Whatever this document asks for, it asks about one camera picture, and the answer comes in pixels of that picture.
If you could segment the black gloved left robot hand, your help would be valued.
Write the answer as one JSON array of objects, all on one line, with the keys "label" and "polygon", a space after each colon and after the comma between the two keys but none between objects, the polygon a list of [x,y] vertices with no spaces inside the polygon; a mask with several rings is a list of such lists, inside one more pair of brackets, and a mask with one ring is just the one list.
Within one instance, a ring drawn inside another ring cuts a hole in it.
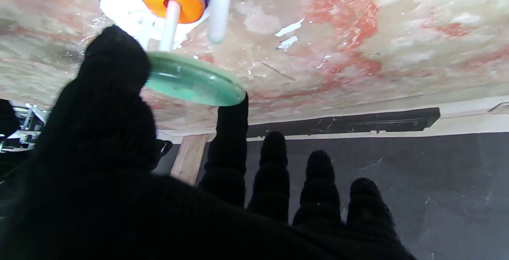
[{"label": "black gloved left robot hand", "polygon": [[4,260],[412,260],[376,184],[356,179],[346,222],[329,155],[309,155],[300,207],[288,222],[285,137],[262,143],[244,206],[249,97],[220,107],[198,187],[152,171],[151,66],[116,25],[88,45],[27,164],[1,245]]}]

